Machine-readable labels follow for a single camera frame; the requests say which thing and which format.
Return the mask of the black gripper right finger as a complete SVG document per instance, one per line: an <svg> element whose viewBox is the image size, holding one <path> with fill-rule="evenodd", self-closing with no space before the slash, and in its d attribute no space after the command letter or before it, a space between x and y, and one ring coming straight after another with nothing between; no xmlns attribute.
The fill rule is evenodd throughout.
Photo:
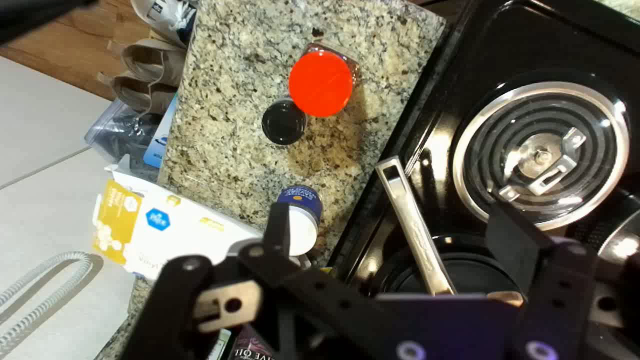
<svg viewBox="0 0 640 360"><path fill-rule="evenodd" d="M526 293L511 336L517 360L581 360L595 293L595 254L555 242L512 206L495 206L487 246Z"/></svg>

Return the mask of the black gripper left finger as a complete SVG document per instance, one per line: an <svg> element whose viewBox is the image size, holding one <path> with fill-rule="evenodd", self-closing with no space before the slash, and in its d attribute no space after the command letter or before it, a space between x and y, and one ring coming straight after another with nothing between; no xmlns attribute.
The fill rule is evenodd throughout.
<svg viewBox="0 0 640 360"><path fill-rule="evenodd" d="M289 257L291 206L274 202L261 239L212 264L164 264L120 360L209 360L228 329L250 331L273 360L373 360L374 301Z"/></svg>

